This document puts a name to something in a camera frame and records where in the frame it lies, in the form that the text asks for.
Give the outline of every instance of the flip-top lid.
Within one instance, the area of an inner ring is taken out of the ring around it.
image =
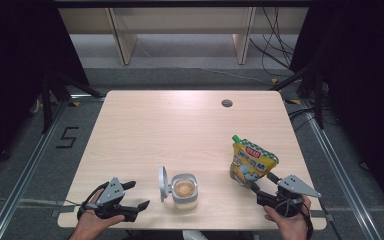
[[[164,199],[168,197],[169,193],[171,193],[171,186],[168,184],[167,171],[164,166],[160,166],[158,170],[158,177],[160,182],[161,202],[164,202]]]

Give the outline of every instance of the food package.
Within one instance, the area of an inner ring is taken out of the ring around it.
[[[250,187],[250,182],[262,178],[279,164],[276,155],[247,139],[241,140],[236,135],[232,139],[234,144],[230,177],[235,179],[239,185]]]

